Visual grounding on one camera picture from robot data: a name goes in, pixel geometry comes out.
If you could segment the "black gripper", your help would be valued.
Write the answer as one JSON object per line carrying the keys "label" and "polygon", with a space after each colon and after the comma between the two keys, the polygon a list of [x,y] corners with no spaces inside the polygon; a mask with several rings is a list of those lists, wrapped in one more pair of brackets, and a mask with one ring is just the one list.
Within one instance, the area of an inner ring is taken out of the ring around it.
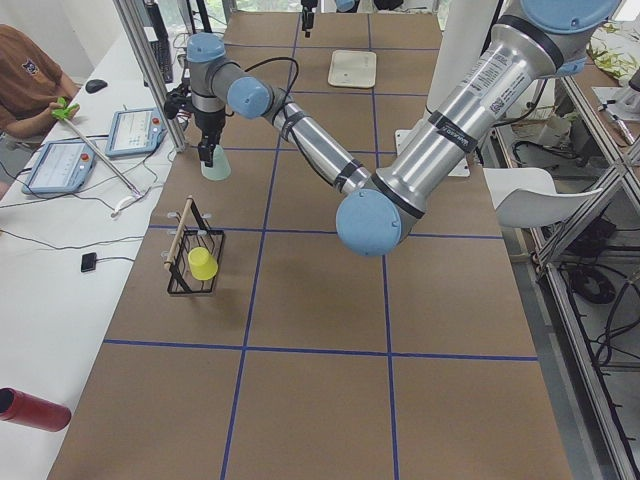
{"label": "black gripper", "polygon": [[314,10],[317,8],[317,0],[301,0],[302,12],[302,31],[305,38],[311,36],[314,27]]}
{"label": "black gripper", "polygon": [[195,123],[201,131],[201,140],[198,144],[199,159],[206,167],[212,167],[216,145],[220,143],[225,126],[225,112],[196,111]]}

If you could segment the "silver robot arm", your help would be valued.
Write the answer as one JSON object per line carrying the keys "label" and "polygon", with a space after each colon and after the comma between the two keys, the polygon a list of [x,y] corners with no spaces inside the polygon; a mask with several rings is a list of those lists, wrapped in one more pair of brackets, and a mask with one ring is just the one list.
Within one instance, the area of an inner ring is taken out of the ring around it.
{"label": "silver robot arm", "polygon": [[188,100],[211,158],[223,117],[267,120],[310,167],[343,196],[336,213],[342,243],[362,256],[391,252],[425,215],[436,187],[539,80],[579,72],[594,31],[614,1],[511,1],[490,31],[488,48],[437,106],[395,131],[395,160],[367,170],[292,98],[227,56],[212,33],[187,43]]}
{"label": "silver robot arm", "polygon": [[[301,30],[304,33],[305,38],[309,38],[311,36],[318,4],[318,0],[301,1]],[[354,13],[357,11],[359,2],[355,0],[336,0],[335,5],[338,13]]]}

